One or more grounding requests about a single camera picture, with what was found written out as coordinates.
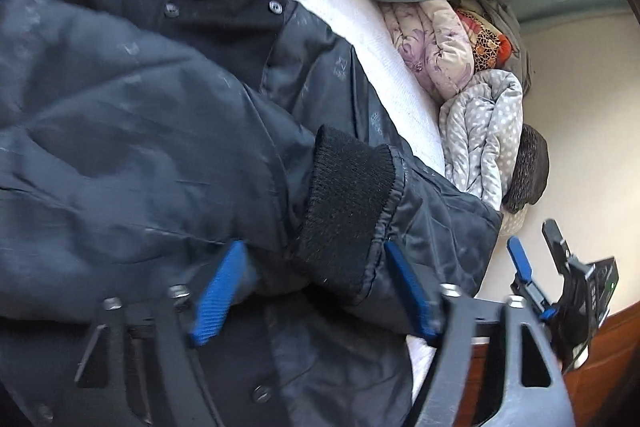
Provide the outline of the orange patterned cloth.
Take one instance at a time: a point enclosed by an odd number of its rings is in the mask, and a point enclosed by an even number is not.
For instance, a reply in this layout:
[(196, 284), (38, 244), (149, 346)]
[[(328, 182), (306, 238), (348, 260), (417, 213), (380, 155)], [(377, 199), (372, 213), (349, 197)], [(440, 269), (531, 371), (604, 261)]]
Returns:
[(488, 69), (504, 69), (512, 56), (513, 46), (509, 38), (483, 15), (464, 8), (454, 8), (471, 43), (475, 72)]

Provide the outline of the purple floral quilt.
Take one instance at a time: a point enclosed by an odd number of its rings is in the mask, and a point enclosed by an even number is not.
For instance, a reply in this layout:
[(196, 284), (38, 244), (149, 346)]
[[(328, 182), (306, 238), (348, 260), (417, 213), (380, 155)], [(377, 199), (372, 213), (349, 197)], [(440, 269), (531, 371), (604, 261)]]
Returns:
[(438, 104), (456, 96), (474, 74), (471, 41), (447, 0), (382, 2), (394, 48)]

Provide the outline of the dark grey knit item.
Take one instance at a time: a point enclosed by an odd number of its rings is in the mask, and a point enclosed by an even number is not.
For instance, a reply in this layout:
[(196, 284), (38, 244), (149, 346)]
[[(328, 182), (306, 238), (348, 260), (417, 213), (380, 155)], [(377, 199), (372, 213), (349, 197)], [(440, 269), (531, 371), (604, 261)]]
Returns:
[(548, 184), (550, 159), (546, 139), (532, 126), (523, 124), (511, 184), (502, 200), (510, 213), (535, 205)]

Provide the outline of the grey polka dot blanket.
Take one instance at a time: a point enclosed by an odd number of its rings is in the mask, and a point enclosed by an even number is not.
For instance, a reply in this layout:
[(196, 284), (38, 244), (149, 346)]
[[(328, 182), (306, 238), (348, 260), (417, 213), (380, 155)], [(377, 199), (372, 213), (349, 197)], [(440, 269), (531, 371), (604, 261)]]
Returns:
[(523, 127), (523, 90), (515, 75), (487, 69), (439, 111), (445, 176), (495, 210), (512, 182)]

